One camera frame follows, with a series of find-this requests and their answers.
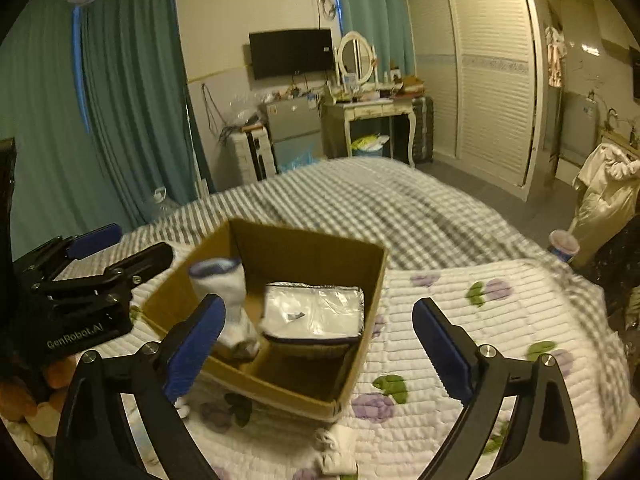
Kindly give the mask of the teal curtain right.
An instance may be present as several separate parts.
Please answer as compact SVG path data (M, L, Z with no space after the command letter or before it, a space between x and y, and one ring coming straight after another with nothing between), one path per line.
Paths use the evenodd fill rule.
M378 52L381 70L414 70L414 51L406 0L338 0L342 32L359 32Z

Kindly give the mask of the grey mini fridge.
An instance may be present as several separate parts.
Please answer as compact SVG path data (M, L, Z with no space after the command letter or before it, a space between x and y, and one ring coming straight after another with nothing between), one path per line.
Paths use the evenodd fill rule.
M264 103L262 111L277 169L279 164L305 152L324 157L320 114L314 96L307 94L301 98Z

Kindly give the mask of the clear water jug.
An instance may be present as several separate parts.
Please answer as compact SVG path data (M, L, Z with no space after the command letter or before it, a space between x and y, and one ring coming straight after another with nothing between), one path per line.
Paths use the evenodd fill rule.
M169 197L167 188L156 188L146 201L146 211L153 221L157 221L174 214L180 206Z

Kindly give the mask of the white jacket on chair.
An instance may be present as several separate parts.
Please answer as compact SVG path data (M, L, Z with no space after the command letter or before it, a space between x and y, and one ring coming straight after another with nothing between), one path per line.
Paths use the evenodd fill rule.
M601 143L587 157L573 185L578 203L570 234L579 245L573 263L584 266L636 215L639 161L615 144Z

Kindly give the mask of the white suitcase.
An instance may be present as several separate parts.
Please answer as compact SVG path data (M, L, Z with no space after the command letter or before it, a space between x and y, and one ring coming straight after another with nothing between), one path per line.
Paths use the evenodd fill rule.
M231 133L227 144L239 185L260 182L277 174L265 127Z

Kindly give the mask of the clear zip pouch white fabric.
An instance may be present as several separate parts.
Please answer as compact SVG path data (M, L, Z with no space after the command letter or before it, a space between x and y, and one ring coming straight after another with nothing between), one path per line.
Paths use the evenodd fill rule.
M292 282L267 285L262 334L282 344L341 344L358 340L364 326L359 287Z

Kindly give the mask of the blue plastic bag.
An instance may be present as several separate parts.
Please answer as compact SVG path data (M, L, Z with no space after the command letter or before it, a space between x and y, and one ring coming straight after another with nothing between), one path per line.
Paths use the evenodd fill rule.
M311 152L305 152L293 158L289 162L284 162L283 164L279 164L278 169L281 174L284 174L285 172L306 167L306 166L315 164L316 162L320 162L321 159L322 159L322 156L316 157L313 154L311 154Z

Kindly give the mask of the white dressing table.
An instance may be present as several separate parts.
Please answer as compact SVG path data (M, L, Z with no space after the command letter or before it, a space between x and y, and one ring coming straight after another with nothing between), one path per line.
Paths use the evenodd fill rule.
M407 141L404 156L400 156L401 144L395 140L394 119L408 120ZM327 158L352 157L352 124L366 120L387 119L390 122L390 158L404 162L411 168L416 166L413 159L413 141L416 135L416 112L413 98L378 99L364 102L320 104L322 145Z

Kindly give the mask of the white sock with blue cuff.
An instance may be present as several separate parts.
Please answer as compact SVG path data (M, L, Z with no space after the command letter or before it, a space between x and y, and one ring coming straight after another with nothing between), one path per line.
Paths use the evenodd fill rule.
M224 328L214 350L224 359L250 361L260 349L255 327L244 309L245 273L240 259L213 258L192 264L189 278L198 300L206 295L224 302Z

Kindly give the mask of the white floral quilt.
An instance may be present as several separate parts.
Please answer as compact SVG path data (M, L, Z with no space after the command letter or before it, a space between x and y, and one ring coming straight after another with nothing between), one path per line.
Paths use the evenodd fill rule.
M578 322L567 288L525 260L432 272L390 271L373 337L342 424L355 435L361 479L413 479L444 442L461 411L413 333L411 310L420 297L479 344L504 356L558 361L572 400L582 474L600 476L636 422L623 350L608 326L593 332ZM186 426L202 453L226 479L312 479L314 423L228 398L209 380L193 387Z

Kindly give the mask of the grey checked bed sheet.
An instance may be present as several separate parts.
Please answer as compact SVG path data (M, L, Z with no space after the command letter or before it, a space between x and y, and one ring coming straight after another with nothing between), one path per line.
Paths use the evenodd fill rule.
M608 325L602 289L511 226L495 209L452 186L386 158L317 162L181 207L142 226L66 278L97 274L157 242L196 245L241 218L354 238L385 247L394 270L444 270L529 259L545 268L598 352L598 393L606 432L628 416L630 381L623 344Z

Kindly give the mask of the black wall television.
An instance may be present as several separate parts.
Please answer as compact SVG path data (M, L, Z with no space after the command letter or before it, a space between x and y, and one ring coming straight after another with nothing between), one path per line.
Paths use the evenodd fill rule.
M255 79L323 73L334 69L328 28L251 32L250 62Z

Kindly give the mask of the brown cardboard box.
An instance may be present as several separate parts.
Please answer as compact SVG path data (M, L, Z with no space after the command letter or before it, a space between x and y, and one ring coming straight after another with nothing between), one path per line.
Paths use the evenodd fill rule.
M361 240L229 220L179 260L163 283L143 300L143 317L160 336L198 306L188 277L190 266L216 257L241 260L247 287L245 309L252 322L262 316L266 287L272 282L362 290L363 335L356 344L348 344L340 356L293 356L263 340L253 361L233 363L212 354L203 366L205 375L235 393L319 422L335 422L349 404L372 338L386 250Z

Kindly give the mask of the cup with straw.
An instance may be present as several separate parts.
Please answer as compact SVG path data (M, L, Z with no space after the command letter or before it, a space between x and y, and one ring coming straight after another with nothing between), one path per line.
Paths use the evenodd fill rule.
M553 230L549 234L548 252L561 261L570 262L580 251L576 238L565 230Z

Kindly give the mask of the white louvred wardrobe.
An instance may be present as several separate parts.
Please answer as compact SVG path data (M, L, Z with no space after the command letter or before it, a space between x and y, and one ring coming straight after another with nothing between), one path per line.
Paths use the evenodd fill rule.
M434 157L527 200L542 133L535 0L406 0Z

